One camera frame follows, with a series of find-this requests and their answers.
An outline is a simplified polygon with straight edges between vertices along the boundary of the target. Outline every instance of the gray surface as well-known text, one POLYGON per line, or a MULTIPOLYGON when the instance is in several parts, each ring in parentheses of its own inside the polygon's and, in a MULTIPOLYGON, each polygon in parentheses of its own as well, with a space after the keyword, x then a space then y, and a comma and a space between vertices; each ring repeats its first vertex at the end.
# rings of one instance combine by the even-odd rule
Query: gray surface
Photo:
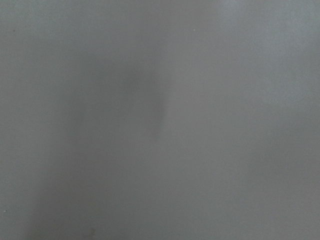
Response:
POLYGON ((2 240, 320 238, 320 2, 0 1, 2 240))

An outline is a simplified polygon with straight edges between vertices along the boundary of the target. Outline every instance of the smooth gray floor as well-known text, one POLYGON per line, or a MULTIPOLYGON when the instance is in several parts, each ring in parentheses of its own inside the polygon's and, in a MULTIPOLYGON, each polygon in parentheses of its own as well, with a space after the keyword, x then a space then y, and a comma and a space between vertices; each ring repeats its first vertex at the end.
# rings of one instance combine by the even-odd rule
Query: smooth gray floor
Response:
POLYGON ((320 1, 1 0, 1 240, 318 240, 320 1))

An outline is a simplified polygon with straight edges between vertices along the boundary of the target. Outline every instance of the gray wall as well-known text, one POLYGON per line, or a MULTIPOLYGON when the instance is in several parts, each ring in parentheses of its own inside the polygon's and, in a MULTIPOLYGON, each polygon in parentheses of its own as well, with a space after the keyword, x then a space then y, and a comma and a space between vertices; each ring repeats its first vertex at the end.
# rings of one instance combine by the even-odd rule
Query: gray wall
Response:
POLYGON ((313 0, 2 0, 0 238, 318 239, 319 27, 313 0))

